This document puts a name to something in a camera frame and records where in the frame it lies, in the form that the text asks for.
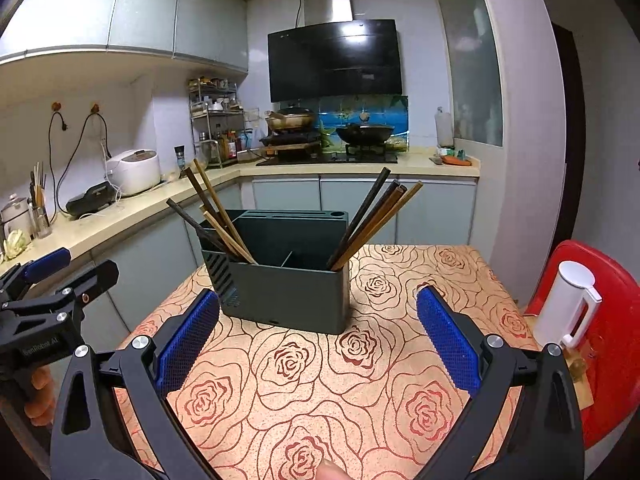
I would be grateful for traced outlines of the left hand holding gripper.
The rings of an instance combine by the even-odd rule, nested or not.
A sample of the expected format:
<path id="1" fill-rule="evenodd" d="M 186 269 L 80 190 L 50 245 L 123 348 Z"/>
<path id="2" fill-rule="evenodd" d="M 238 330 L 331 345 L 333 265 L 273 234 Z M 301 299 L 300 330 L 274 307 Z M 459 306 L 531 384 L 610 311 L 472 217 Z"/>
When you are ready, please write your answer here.
<path id="1" fill-rule="evenodd" d="M 32 426 L 48 426 L 53 420 L 55 411 L 54 381 L 50 367 L 43 366 L 34 370 L 30 384 L 35 392 L 25 403 L 25 414 Z"/>

